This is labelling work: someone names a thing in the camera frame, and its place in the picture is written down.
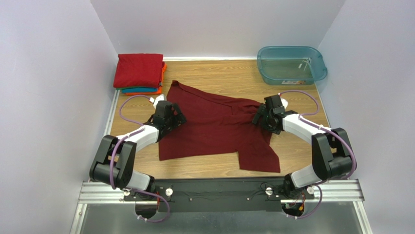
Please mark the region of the maroon t shirt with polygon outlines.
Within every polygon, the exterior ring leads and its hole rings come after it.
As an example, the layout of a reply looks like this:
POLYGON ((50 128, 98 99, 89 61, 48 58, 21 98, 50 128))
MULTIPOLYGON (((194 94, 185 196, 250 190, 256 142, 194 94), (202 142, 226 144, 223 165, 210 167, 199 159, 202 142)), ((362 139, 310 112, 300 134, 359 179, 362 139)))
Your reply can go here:
POLYGON ((159 142, 160 161, 237 152, 242 170, 281 171, 270 147, 272 133, 252 123, 259 102, 207 93, 176 80, 167 99, 179 105, 187 121, 159 142))

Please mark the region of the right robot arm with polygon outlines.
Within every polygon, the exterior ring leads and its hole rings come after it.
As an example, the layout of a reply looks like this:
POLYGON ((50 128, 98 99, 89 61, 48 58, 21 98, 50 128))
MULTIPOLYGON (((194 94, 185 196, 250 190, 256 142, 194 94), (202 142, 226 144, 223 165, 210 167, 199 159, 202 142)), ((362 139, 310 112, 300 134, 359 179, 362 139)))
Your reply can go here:
POLYGON ((312 163, 284 177, 284 196, 290 197, 333 178, 352 175, 357 162, 347 132, 342 128, 318 125, 295 111, 287 110, 287 106, 287 101, 279 94, 266 97, 252 121, 271 133, 278 135, 285 131, 311 145, 312 163))

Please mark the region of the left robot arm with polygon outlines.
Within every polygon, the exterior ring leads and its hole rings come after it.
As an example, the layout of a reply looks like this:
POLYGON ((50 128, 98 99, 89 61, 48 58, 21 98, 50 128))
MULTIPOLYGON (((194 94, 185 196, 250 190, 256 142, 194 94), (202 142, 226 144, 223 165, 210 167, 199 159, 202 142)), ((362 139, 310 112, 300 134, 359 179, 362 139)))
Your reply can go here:
POLYGON ((91 180, 112 188, 145 191, 154 178, 134 169, 135 155, 145 147, 158 143, 187 119, 177 103, 159 101, 155 113, 139 129, 121 135, 102 138, 90 168, 91 180))

